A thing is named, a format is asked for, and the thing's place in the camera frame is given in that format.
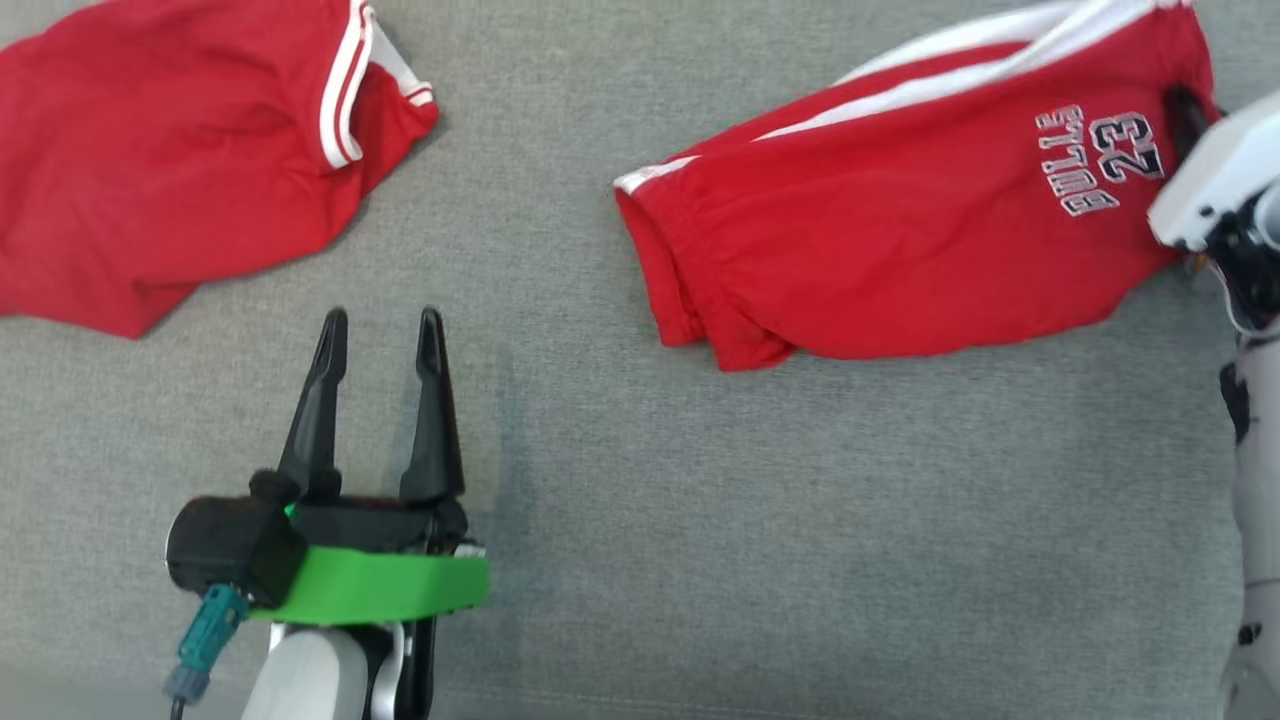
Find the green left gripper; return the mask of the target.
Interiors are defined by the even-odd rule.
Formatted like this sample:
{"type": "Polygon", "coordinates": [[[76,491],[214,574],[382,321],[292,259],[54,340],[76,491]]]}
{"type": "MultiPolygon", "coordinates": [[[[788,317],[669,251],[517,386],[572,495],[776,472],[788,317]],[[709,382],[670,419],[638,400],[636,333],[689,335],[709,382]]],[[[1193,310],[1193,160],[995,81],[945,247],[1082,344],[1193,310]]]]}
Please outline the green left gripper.
{"type": "MultiPolygon", "coordinates": [[[[302,500],[340,495],[337,402],[348,357],[348,315],[324,318],[276,470],[302,500]]],[[[454,393],[440,313],[422,309],[415,368],[421,382],[410,465],[399,497],[296,503],[285,515],[307,542],[289,593],[250,615],[303,626],[415,623],[486,602],[490,564],[468,536],[454,393]]]]}

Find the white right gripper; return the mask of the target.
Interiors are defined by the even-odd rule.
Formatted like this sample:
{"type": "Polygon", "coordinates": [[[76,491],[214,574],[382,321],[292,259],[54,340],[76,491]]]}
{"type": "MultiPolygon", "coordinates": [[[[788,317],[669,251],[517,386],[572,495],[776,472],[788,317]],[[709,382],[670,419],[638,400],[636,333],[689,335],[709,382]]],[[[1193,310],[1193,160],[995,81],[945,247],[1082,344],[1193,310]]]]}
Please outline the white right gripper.
{"type": "Polygon", "coordinates": [[[1147,213],[1164,246],[1208,259],[1239,332],[1280,332],[1280,90],[1213,123],[1184,85],[1164,95],[1179,167],[1147,213]]]}

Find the red bulls shorts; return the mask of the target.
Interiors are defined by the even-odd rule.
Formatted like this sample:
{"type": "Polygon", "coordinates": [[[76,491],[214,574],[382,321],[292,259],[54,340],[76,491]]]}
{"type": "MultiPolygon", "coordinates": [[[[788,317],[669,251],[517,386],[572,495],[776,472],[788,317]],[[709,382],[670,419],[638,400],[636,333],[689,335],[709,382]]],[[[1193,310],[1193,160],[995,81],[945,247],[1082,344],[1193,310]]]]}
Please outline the red bulls shorts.
{"type": "Polygon", "coordinates": [[[723,372],[1014,345],[1178,260],[1147,213],[1196,0],[1046,0],[914,38],[613,183],[660,342],[723,372]]]}

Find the red bulls jersey shirt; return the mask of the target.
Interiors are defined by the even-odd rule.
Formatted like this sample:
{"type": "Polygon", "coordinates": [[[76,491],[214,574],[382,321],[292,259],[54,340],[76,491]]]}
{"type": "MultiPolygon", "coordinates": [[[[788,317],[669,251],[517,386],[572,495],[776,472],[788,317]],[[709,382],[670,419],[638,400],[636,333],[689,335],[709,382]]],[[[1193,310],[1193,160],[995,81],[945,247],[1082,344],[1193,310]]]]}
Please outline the red bulls jersey shirt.
{"type": "Polygon", "coordinates": [[[325,251],[440,117],[372,0],[104,0],[0,50],[0,316],[140,338],[325,251]]]}

